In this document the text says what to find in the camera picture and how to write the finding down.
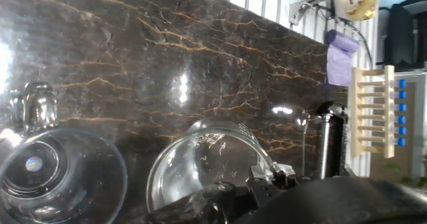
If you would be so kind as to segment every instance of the kitchen counter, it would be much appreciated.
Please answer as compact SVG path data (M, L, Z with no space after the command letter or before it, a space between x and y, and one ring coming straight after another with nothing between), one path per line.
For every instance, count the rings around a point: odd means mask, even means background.
M206 117L246 124L297 173L305 139L313 173L315 110L347 97L324 84L326 51L224 0L0 0L0 92L46 81L61 126L114 141L129 173L120 223L146 212L160 151Z

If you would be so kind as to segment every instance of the green plant leaf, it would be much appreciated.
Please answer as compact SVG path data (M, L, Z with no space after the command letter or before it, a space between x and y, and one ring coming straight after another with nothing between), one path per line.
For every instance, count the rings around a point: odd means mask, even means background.
M418 180L418 182L417 182L416 186L417 186L417 187L423 187L423 186L425 186L425 185L426 185L426 183L427 183L427 179L426 179L425 177L421 177L421 178Z

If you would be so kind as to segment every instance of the glass kettle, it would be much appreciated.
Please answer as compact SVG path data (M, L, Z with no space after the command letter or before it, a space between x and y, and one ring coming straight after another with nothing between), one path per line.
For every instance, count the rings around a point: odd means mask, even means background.
M147 182L148 211L161 209L213 183L246 186L249 172L272 181L292 167L277 164L243 124L202 119L166 147L151 168Z
M60 128L47 83L11 95L13 128L0 132L0 223L112 223L127 188L116 146Z

